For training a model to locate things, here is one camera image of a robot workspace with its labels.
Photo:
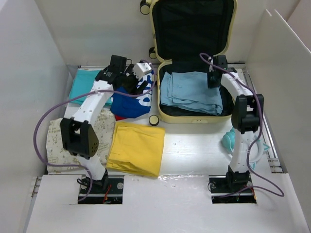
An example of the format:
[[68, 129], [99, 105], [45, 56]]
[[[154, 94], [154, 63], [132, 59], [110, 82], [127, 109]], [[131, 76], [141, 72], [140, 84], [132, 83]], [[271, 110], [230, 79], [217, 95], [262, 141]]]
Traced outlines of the turquoise shirt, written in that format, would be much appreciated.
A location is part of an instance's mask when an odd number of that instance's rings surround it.
[[75, 98], [85, 93], [89, 93], [93, 87], [93, 83], [99, 69], [78, 69], [73, 80], [73, 85], [69, 94], [69, 99]]

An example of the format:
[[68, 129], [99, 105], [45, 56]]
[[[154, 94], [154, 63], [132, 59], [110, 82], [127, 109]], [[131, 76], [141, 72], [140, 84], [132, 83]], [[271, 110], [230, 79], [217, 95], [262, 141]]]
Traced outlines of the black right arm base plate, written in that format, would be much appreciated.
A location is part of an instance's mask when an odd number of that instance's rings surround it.
[[251, 177], [244, 184], [228, 186], [225, 175], [211, 175], [208, 177], [207, 188], [211, 192], [212, 204], [256, 204], [256, 195], [252, 186]]

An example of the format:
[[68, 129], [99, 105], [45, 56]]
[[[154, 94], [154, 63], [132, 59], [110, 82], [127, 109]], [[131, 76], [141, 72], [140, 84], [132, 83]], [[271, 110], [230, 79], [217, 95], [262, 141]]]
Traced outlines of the royal blue printed shirt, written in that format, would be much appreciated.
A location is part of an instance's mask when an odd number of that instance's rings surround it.
[[[120, 117], [126, 118], [137, 118], [141, 115], [149, 113], [151, 109], [151, 101], [152, 101], [152, 91], [150, 88], [153, 85], [153, 77], [154, 72], [152, 71], [150, 74], [143, 76], [140, 80], [138, 80], [137, 87], [143, 82], [146, 81], [148, 84], [143, 91], [143, 96], [139, 96], [136, 98], [123, 96], [119, 94], [112, 95], [112, 104], [110, 107], [110, 111], [114, 115], [118, 115]], [[127, 93], [122, 87], [117, 91]]]

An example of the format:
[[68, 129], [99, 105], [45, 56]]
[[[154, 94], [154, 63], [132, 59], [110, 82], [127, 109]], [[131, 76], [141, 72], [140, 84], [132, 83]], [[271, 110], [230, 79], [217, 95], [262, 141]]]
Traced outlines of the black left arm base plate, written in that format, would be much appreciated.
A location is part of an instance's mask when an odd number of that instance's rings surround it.
[[80, 185], [78, 204], [122, 204], [124, 176], [109, 176], [108, 187], [105, 190], [101, 190], [93, 184], [92, 190], [87, 197], [89, 177], [78, 178], [77, 183]]

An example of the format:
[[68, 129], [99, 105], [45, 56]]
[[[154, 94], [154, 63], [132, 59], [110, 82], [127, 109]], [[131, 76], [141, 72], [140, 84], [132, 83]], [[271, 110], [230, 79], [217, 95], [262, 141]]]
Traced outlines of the light blue shirt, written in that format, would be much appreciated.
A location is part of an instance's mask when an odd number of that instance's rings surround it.
[[165, 72], [160, 85], [160, 103], [215, 116], [223, 111], [220, 89], [209, 88], [207, 74], [198, 71]]

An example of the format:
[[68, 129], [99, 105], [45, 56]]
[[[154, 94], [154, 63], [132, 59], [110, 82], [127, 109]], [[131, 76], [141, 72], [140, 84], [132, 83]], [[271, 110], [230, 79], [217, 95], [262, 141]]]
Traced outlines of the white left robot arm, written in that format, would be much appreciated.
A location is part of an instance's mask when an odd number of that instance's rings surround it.
[[113, 55], [110, 64], [96, 75], [90, 94], [77, 112], [63, 118], [60, 123], [63, 148], [75, 156], [88, 173], [80, 184], [100, 193], [108, 188], [109, 181], [108, 172], [97, 155], [99, 139], [93, 126], [107, 100], [114, 93], [120, 93], [118, 88], [123, 84], [135, 87], [153, 72], [151, 63], [147, 61], [141, 60], [129, 66], [126, 61], [125, 57]]

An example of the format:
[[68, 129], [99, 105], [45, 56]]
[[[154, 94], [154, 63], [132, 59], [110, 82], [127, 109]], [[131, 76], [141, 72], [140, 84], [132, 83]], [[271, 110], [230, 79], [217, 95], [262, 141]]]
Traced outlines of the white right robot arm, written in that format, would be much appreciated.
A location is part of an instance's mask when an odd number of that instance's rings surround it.
[[224, 55], [203, 59], [209, 65], [207, 83], [209, 87], [223, 86], [234, 100], [231, 123], [235, 142], [231, 162], [225, 175], [225, 193], [239, 193], [249, 182], [250, 150], [262, 134], [262, 111], [264, 97], [242, 82], [237, 74], [228, 71]]

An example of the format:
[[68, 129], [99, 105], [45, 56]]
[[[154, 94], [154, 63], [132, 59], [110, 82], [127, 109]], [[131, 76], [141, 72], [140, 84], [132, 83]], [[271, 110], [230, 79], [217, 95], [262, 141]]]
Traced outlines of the yellow shirt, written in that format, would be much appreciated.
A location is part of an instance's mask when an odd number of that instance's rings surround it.
[[165, 129], [117, 122], [106, 167], [142, 176], [160, 173]]

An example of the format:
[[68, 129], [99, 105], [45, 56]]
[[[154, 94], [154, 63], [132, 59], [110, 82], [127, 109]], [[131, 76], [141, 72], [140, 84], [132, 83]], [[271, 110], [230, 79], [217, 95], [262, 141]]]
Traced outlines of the red garment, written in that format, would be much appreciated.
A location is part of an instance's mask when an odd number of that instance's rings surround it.
[[115, 115], [115, 120], [116, 121], [124, 120], [124, 119], [126, 119], [126, 117], [121, 117], [121, 116]]

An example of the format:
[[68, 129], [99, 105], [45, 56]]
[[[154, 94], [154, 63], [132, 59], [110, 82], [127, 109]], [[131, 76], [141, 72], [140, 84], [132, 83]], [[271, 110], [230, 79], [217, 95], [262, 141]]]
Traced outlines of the cream printed zip jacket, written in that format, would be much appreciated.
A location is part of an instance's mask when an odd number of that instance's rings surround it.
[[[76, 157], [70, 155], [70, 153], [63, 148], [60, 122], [60, 118], [50, 121], [46, 141], [48, 163], [53, 165], [78, 165], [79, 161]], [[107, 109], [102, 109], [93, 126], [94, 132], [99, 140], [97, 155], [103, 166], [106, 165], [108, 158], [115, 123], [115, 116], [112, 112]]]

